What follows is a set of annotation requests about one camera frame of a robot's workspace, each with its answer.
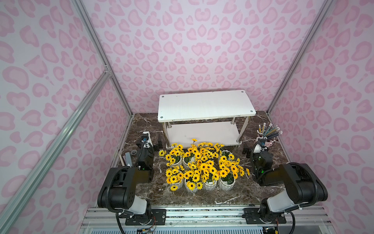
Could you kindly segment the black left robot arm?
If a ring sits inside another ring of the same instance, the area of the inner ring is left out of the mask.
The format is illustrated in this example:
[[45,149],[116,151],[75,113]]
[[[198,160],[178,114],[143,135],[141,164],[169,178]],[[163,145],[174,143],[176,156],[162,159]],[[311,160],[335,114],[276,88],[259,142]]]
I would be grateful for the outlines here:
[[143,132],[137,146],[135,164],[111,168],[97,197],[99,208],[115,213],[117,219],[125,218],[126,225],[148,225],[155,221],[150,202],[135,194],[137,184],[150,183],[154,176],[155,148],[149,132]]

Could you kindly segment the sunflower pot bottom second-left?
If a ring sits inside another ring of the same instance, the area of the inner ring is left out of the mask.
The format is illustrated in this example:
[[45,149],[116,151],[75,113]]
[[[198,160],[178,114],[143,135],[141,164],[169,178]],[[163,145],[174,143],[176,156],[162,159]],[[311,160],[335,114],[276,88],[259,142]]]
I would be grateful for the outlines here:
[[240,164],[240,159],[235,158],[235,156],[228,150],[220,151],[220,157],[219,157],[219,165],[220,166],[234,166]]

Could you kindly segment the sunflower pot second-left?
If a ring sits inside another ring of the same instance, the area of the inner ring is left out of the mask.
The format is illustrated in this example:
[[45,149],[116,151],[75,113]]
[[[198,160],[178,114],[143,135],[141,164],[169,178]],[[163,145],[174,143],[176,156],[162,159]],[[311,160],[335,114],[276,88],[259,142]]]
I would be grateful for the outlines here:
[[220,151],[220,157],[219,157],[219,165],[220,166],[234,166],[240,164],[240,159],[235,158],[235,156],[228,150]]
[[218,160],[222,156],[223,144],[211,142],[202,142],[197,146],[198,152],[195,154],[195,160],[198,164],[210,160]]

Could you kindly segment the sunflower pot top second-left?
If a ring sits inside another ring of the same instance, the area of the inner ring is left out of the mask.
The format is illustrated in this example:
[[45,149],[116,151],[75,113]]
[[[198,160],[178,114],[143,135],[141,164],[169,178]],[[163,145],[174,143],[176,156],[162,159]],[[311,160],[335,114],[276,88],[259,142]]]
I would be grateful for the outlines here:
[[202,142],[197,146],[198,152],[195,154],[195,160],[198,164],[210,160],[218,160],[222,156],[223,144],[211,142]]

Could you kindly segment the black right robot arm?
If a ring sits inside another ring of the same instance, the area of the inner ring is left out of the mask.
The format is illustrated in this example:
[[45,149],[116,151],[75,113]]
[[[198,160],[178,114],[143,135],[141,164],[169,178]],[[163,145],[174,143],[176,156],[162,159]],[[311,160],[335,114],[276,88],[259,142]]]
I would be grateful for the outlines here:
[[294,210],[313,206],[328,199],[328,191],[306,163],[290,162],[273,168],[273,154],[263,138],[254,146],[245,146],[243,153],[250,161],[253,180],[260,186],[283,184],[285,190],[262,200],[259,210],[247,217],[263,223],[280,221],[281,216]]

